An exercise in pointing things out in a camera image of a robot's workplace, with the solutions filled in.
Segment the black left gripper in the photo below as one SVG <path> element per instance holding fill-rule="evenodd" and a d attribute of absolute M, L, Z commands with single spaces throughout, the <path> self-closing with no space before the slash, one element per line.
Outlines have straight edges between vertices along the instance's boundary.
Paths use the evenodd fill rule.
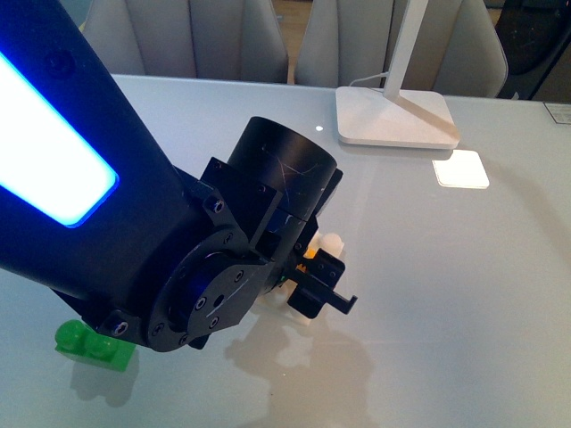
<path fill-rule="evenodd" d="M 293 130 L 262 117 L 248 121 L 228 161 L 212 159 L 201 180 L 221 194 L 253 248 L 274 267 L 262 291 L 282 282 L 285 271 L 306 249 L 317 229 L 316 216 L 335 190 L 342 172 L 333 156 Z M 344 263 L 317 249 L 294 270 L 297 284 L 336 285 Z M 296 286 L 287 304 L 314 319 L 329 305 L 348 315 L 349 300 L 325 287 Z"/>

